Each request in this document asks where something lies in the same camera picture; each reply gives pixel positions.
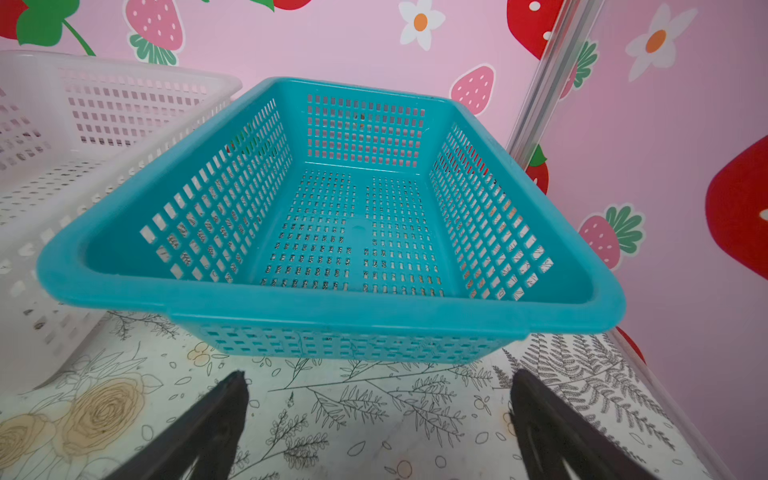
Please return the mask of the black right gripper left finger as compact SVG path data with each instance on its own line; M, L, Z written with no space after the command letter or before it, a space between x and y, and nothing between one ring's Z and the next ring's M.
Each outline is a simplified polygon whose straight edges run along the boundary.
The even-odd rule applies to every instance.
M219 382L110 479L226 479L244 431L249 402L245 374Z

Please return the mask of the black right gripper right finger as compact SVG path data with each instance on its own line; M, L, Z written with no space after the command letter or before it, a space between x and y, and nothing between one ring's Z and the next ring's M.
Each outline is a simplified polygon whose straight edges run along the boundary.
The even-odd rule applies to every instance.
M530 479L652 479L539 378L520 369L510 388L511 419Z

